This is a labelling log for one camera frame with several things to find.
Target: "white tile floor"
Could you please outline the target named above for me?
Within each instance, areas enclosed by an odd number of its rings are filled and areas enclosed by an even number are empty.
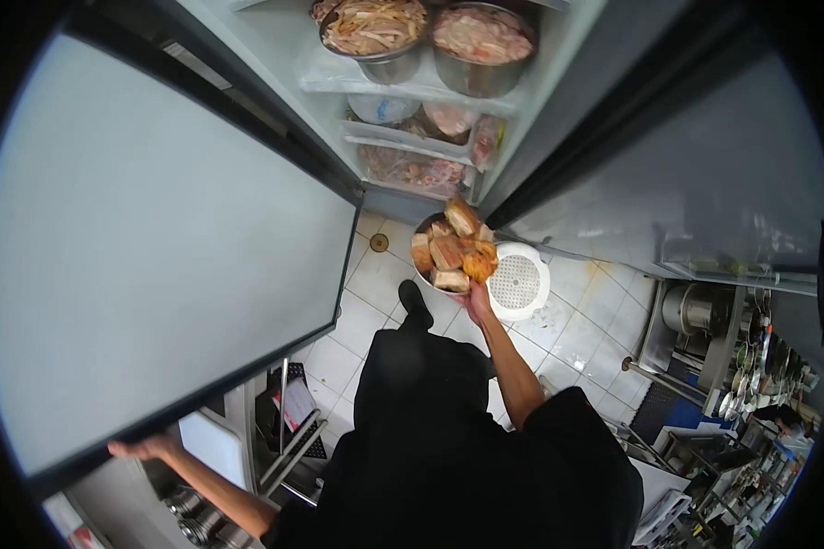
[[[363,212],[352,245],[342,294],[342,316],[334,330],[292,356],[305,364],[312,396],[327,415],[324,434],[331,455],[339,437],[354,428],[354,395],[363,359],[376,330],[397,328],[406,311],[397,297],[402,280],[416,280],[434,317],[430,330],[469,342],[488,354],[481,331],[457,303],[416,277],[408,255],[414,227]],[[386,252],[369,248],[369,238],[388,238]],[[631,422],[649,382],[622,372],[620,361],[635,355],[652,306],[656,283],[624,264],[549,259],[547,304],[530,319],[508,324],[510,339],[528,366],[558,389],[577,385],[606,417]],[[510,426],[497,382],[488,387],[488,411]]]

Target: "white plastic stool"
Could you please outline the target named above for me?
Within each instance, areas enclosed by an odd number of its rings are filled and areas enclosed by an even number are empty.
[[[501,262],[487,281],[491,308],[501,321],[523,321],[547,303],[549,268],[527,244],[504,242],[496,247]]]

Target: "bowl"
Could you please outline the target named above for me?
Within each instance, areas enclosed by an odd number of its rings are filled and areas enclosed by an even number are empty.
[[[324,48],[336,55],[355,60],[360,65],[363,75],[376,83],[392,84],[406,82],[418,72],[418,65],[421,64],[421,50],[418,46],[428,33],[430,24],[429,13],[425,19],[424,28],[418,35],[418,38],[409,42],[406,46],[380,54],[354,55],[340,52],[323,43],[323,37],[327,34],[327,27],[339,18],[339,14],[336,11],[339,6],[341,6],[341,4],[333,8],[330,13],[323,18],[323,21],[320,22],[320,44],[322,44]]]
[[[424,221],[418,224],[415,229],[416,233],[423,233],[427,230],[427,228],[432,224],[434,221],[445,221],[445,214],[439,212],[438,214],[428,215],[428,217],[424,218]],[[415,269],[415,272],[418,274],[418,277],[423,280],[428,286],[433,288],[436,291],[440,291],[445,295],[467,295],[470,291],[448,291],[448,290],[441,290],[435,287],[433,284],[430,283],[430,273],[421,273],[418,269]]]
[[[518,14],[502,8],[501,6],[489,4],[487,2],[459,2],[443,8],[439,16],[448,10],[457,8],[479,8],[489,11],[505,11],[516,17],[522,32],[531,42],[531,53],[525,59],[512,60],[501,64],[478,63],[470,60],[463,60],[454,54],[437,46],[433,40],[433,27],[430,27],[428,37],[433,45],[433,60],[436,63],[437,75],[445,86],[457,93],[463,93],[471,97],[500,97],[506,95],[519,82],[522,73],[525,72],[526,64],[537,53],[537,34],[533,28]]]

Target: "person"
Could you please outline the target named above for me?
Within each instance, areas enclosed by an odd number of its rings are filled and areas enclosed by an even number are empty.
[[[643,505],[641,477],[580,388],[545,401],[494,316],[483,285],[462,303],[491,360],[428,333],[433,318],[411,280],[407,316],[376,332],[355,396],[355,429],[325,467],[316,508],[278,514],[168,436],[111,442],[116,456],[159,458],[266,547],[627,548]],[[486,412],[496,374],[515,431]]]
[[[794,440],[802,441],[811,431],[809,423],[803,420],[802,415],[787,404],[764,406],[754,410],[753,415],[758,419],[775,423],[782,435],[790,436]]]

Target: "black shoe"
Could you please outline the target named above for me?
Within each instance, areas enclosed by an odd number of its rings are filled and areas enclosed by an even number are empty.
[[[400,302],[403,303],[403,308],[406,309],[407,319],[413,320],[416,324],[424,326],[424,329],[430,329],[433,326],[433,316],[427,310],[427,304],[424,303],[424,297],[418,285],[411,280],[403,280],[400,282]]]

